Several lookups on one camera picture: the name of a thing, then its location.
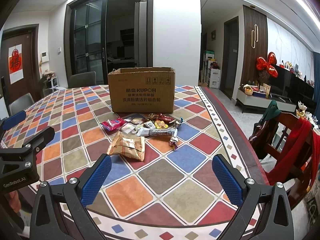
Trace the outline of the grey dining chair left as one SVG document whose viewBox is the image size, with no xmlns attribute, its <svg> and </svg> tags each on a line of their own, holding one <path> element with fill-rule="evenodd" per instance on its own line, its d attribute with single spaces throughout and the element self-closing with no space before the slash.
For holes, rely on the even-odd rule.
<svg viewBox="0 0 320 240">
<path fill-rule="evenodd" d="M 27 109 L 33 104 L 34 100 L 32 95 L 30 93 L 24 94 L 9 105 L 9 114 L 10 116 L 12 116 L 16 113 L 19 113 L 20 111 Z"/>
</svg>

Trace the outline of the dark entrance door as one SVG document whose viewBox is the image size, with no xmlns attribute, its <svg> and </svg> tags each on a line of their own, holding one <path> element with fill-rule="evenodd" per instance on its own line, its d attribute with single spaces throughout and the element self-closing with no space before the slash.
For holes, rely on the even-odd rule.
<svg viewBox="0 0 320 240">
<path fill-rule="evenodd" d="M 1 96 L 8 107 L 30 93 L 43 98 L 38 62 L 38 24 L 4 30 L 1 38 Z"/>
</svg>

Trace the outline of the white tv cabinet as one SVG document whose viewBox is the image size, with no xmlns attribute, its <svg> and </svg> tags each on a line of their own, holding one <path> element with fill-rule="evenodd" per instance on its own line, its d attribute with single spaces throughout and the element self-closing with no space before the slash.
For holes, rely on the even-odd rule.
<svg viewBox="0 0 320 240">
<path fill-rule="evenodd" d="M 240 106 L 242 111 L 248 110 L 265 110 L 269 106 L 270 102 L 274 100 L 277 103 L 278 109 L 282 112 L 293 113 L 296 110 L 296 105 L 290 100 L 280 98 L 277 95 L 272 96 L 272 98 L 266 98 L 263 93 L 252 92 L 251 95 L 245 93 L 242 90 L 238 90 L 236 96 L 236 106 Z"/>
</svg>

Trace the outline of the brown cardboard box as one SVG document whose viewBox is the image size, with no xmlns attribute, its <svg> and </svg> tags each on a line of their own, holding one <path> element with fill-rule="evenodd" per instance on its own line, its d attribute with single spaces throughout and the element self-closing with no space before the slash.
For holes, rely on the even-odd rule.
<svg viewBox="0 0 320 240">
<path fill-rule="evenodd" d="M 120 68 L 108 74 L 115 113 L 172 113 L 175 70 L 170 67 Z"/>
</svg>

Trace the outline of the gold brown snack packet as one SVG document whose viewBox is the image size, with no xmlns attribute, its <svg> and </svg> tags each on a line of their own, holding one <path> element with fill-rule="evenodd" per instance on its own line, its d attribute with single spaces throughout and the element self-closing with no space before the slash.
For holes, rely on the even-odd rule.
<svg viewBox="0 0 320 240">
<path fill-rule="evenodd" d="M 118 131 L 110 143 L 107 155 L 123 155 L 127 158 L 144 161 L 145 159 L 145 137 L 125 134 Z"/>
</svg>

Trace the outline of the wooden chair with red cloth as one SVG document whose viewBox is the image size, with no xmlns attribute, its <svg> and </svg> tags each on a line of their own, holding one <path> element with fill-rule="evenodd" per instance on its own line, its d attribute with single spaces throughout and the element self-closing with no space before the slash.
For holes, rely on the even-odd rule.
<svg viewBox="0 0 320 240">
<path fill-rule="evenodd" d="M 287 190 L 291 208 L 311 190 L 319 166 L 319 126 L 312 116 L 282 112 L 272 100 L 249 137 L 259 160 L 270 155 L 275 166 L 266 172 L 270 185 L 295 181 Z"/>
</svg>

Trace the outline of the white storage cabinet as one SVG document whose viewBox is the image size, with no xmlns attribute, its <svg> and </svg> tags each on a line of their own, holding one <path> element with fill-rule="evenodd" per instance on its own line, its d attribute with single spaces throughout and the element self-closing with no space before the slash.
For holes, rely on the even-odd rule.
<svg viewBox="0 0 320 240">
<path fill-rule="evenodd" d="M 211 68 L 208 71 L 208 85 L 210 88 L 219 89 L 221 70 Z"/>
</svg>

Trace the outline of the long clear white snack bar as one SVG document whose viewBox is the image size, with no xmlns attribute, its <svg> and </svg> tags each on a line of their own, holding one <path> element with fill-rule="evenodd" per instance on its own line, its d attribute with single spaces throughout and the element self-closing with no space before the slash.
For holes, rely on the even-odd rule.
<svg viewBox="0 0 320 240">
<path fill-rule="evenodd" d="M 148 137 L 148 136 L 169 136 L 175 137 L 177 135 L 176 128 L 164 128 L 164 129 L 150 129 L 142 127 L 137 132 L 136 135 L 139 137 Z"/>
</svg>

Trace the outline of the pink snack packet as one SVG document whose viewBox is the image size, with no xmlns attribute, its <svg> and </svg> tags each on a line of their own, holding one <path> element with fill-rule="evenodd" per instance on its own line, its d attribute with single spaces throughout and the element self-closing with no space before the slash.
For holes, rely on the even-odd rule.
<svg viewBox="0 0 320 240">
<path fill-rule="evenodd" d="M 113 119 L 113 120 L 108 119 L 108 120 L 103 121 L 101 123 L 103 128 L 108 131 L 114 131 L 115 129 L 119 129 L 125 124 L 126 124 L 126 121 L 122 118 L 117 118 L 117 119 Z"/>
</svg>

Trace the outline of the yellow snack packet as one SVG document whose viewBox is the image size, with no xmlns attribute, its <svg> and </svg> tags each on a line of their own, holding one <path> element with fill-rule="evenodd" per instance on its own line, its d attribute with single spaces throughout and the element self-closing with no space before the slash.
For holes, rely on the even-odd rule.
<svg viewBox="0 0 320 240">
<path fill-rule="evenodd" d="M 166 129 L 166 128 L 168 128 L 168 125 L 162 120 L 156 120 L 154 122 L 154 124 L 155 124 L 155 127 L 157 129 Z"/>
</svg>

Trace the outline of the grey dining chair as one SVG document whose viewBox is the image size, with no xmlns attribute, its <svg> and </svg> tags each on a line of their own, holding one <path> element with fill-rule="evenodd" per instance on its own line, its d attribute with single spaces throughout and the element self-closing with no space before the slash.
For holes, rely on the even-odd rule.
<svg viewBox="0 0 320 240">
<path fill-rule="evenodd" d="M 34 100 L 32 95 L 30 93 L 24 94 L 9 105 L 9 114 L 10 116 L 12 116 L 16 113 L 19 113 L 20 111 L 27 109 L 33 104 Z"/>
<path fill-rule="evenodd" d="M 68 81 L 69 88 L 90 87 L 96 84 L 96 72 L 71 75 Z"/>
</svg>

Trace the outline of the red balloon bow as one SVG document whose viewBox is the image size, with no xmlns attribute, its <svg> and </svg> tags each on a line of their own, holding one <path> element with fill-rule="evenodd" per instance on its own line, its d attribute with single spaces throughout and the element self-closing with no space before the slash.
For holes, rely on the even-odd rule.
<svg viewBox="0 0 320 240">
<path fill-rule="evenodd" d="M 274 52 L 270 52 L 267 56 L 267 59 L 264 59 L 263 57 L 258 57 L 256 59 L 255 67 L 257 71 L 267 71 L 267 73 L 274 78 L 278 77 L 278 72 L 274 65 L 277 64 L 276 55 Z"/>
</svg>

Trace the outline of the blue foil candy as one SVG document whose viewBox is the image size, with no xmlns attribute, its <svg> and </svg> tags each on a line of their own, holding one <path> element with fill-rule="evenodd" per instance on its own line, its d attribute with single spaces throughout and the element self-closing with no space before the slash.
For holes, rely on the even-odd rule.
<svg viewBox="0 0 320 240">
<path fill-rule="evenodd" d="M 171 135 L 170 135 L 170 140 L 169 140 L 169 146 L 173 149 L 173 150 L 176 150 L 178 148 L 178 137 L 177 137 L 177 134 L 178 134 L 178 129 L 177 128 L 174 128 L 172 131 L 171 131 Z"/>
</svg>

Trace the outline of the colourful checkered tablecloth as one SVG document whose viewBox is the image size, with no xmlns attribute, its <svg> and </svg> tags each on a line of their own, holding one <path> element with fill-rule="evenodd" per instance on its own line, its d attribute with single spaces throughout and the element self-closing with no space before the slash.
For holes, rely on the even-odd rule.
<svg viewBox="0 0 320 240">
<path fill-rule="evenodd" d="M 52 127 L 52 141 L 36 157 L 40 181 L 52 186 L 80 177 L 117 135 L 134 137 L 148 117 L 114 113 L 107 86 L 54 92 L 25 112 L 1 146 L 21 147 Z M 146 137 L 143 160 L 111 157 L 111 170 L 87 208 L 106 238 L 217 239 L 238 208 L 213 172 L 216 155 L 244 177 L 267 183 L 246 136 L 211 90 L 177 86 L 169 118 L 179 124 L 176 137 Z"/>
</svg>

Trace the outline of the black glass sliding door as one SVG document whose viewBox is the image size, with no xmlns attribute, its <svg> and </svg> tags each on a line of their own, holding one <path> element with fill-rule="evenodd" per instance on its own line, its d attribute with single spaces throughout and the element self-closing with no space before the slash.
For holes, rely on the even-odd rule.
<svg viewBox="0 0 320 240">
<path fill-rule="evenodd" d="M 98 85 L 107 83 L 107 2 L 108 0 L 83 0 L 71 6 L 71 75 L 95 72 Z"/>
</svg>

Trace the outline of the red fu door poster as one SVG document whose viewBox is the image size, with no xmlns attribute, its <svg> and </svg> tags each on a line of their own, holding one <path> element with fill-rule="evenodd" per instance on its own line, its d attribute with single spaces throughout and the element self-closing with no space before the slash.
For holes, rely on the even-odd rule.
<svg viewBox="0 0 320 240">
<path fill-rule="evenodd" d="M 24 78 L 22 44 L 14 45 L 8 49 L 8 70 L 11 85 Z"/>
</svg>

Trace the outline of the dark red snack packet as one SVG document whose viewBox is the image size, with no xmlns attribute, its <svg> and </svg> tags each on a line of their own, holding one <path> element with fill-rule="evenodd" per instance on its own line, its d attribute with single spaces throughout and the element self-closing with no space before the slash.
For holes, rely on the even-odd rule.
<svg viewBox="0 0 320 240">
<path fill-rule="evenodd" d="M 147 120 L 148 121 L 163 121 L 165 124 L 170 124 L 170 123 L 173 123 L 176 121 L 173 117 L 168 116 L 168 115 L 164 115 L 161 113 L 157 113 L 157 114 L 151 113 L 148 115 Z"/>
</svg>

